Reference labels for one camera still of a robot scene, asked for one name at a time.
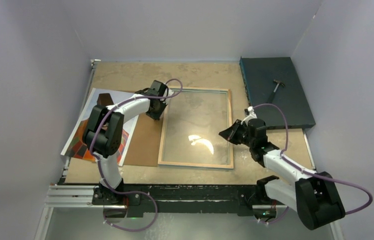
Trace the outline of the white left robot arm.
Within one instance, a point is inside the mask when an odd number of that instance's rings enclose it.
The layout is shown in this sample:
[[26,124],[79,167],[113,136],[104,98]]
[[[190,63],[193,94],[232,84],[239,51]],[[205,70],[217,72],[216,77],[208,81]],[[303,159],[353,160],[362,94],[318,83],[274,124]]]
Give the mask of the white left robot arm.
[[168,82],[156,80],[124,101],[93,107],[82,139],[95,157],[101,177],[95,200],[116,205],[124,197],[139,200],[148,196],[146,189],[132,188],[123,182],[118,163],[112,159],[122,142],[123,126],[140,115],[162,121],[160,137],[147,136],[144,140],[158,144],[159,165],[234,168],[233,147],[223,140],[220,132],[232,123],[230,90],[171,87]]

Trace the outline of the brown backing board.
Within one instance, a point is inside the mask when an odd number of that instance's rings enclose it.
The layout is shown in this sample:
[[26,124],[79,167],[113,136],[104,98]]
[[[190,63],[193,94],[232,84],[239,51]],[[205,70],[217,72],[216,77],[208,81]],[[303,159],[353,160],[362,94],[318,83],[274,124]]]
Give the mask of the brown backing board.
[[163,118],[154,120],[142,113],[138,116],[123,166],[157,167]]

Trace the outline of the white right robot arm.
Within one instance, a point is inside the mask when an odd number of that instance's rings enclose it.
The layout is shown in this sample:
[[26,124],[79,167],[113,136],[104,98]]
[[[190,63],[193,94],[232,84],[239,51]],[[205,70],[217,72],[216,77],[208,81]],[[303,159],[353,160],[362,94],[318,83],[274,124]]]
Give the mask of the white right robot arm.
[[310,230],[345,217],[346,211],[331,175],[309,170],[286,157],[268,140],[263,120],[238,119],[226,131],[219,135],[234,145],[246,145],[255,162],[277,173],[257,181],[255,196],[259,202],[280,201],[296,211]]

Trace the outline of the hot air balloon photo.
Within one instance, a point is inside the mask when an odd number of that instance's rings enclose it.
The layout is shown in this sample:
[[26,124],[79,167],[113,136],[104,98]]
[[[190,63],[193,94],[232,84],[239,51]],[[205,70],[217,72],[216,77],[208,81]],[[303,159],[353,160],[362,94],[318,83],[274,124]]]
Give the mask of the hot air balloon photo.
[[[77,123],[69,139],[64,145],[63,150],[61,151],[61,155],[76,159],[82,159],[90,162],[94,161],[94,157],[90,154],[87,145],[82,141],[82,135],[87,126],[87,122],[93,107],[95,105],[114,105],[132,96],[133,93],[128,91],[92,88],[88,98],[86,99],[86,102],[84,104],[82,112],[80,113]],[[133,119],[127,121],[123,125],[121,144],[116,154],[114,155],[120,167],[124,164],[127,155],[127,150],[130,145],[132,135],[137,124],[137,120],[138,117],[134,117]]]

